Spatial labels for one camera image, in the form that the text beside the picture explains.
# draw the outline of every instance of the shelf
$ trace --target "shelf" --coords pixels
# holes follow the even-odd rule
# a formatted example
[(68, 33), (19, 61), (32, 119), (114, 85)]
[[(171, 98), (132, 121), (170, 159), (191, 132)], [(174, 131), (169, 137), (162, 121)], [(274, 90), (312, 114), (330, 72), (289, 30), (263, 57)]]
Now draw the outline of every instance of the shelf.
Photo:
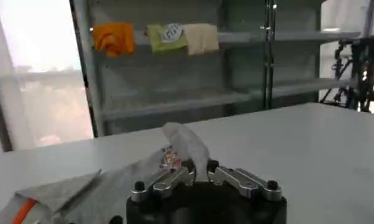
[(223, 88), (163, 91), (135, 96), (113, 96), (103, 110), (105, 121), (245, 102), (248, 94)]
[(333, 42), (338, 40), (354, 39), (360, 32), (276, 32), (276, 41), (317, 41)]
[[(135, 31), (135, 42), (137, 45), (150, 45), (149, 38), (143, 31)], [(360, 36), (360, 32), (282, 32), (275, 34), (276, 41), (316, 41), (333, 42), (338, 40), (352, 39)], [(263, 32), (219, 32), (218, 41), (222, 46), (231, 46), (232, 44), (256, 44), (264, 41)]]
[[(313, 80), (297, 80), (276, 83), (273, 86), (272, 94), (274, 98), (291, 96), (303, 93), (312, 93), (323, 89), (333, 89), (345, 86), (356, 87), (357, 80), (336, 80), (319, 78)], [(261, 89), (254, 89), (251, 92), (253, 97), (261, 97)]]

